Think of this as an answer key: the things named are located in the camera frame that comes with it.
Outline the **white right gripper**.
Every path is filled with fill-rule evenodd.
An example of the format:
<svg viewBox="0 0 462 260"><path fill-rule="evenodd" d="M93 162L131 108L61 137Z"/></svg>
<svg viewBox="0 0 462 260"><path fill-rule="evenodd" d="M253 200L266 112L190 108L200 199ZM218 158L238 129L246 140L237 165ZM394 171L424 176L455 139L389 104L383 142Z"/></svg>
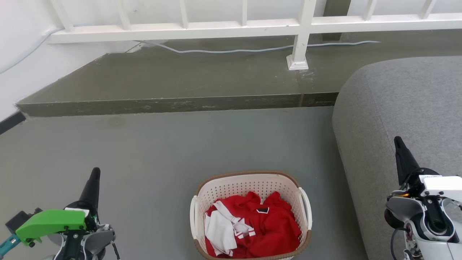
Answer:
<svg viewBox="0 0 462 260"><path fill-rule="evenodd" d="M429 168L421 168L400 136L394 137L398 184L397 196L422 199L426 196L461 203L462 178L442 176Z"/></svg>

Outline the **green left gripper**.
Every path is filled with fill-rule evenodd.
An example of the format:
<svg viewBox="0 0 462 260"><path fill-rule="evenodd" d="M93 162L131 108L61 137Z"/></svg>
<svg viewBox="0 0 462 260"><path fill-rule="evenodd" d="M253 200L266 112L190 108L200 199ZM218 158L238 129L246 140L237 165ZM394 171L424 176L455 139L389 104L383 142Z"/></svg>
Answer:
<svg viewBox="0 0 462 260"><path fill-rule="evenodd" d="M69 235L77 232L84 236L97 230L99 209L101 170L98 167L92 169L86 182L79 203L71 203L64 209L47 209L32 214L15 230L15 235L25 245L38 241L41 238L53 235Z"/></svg>

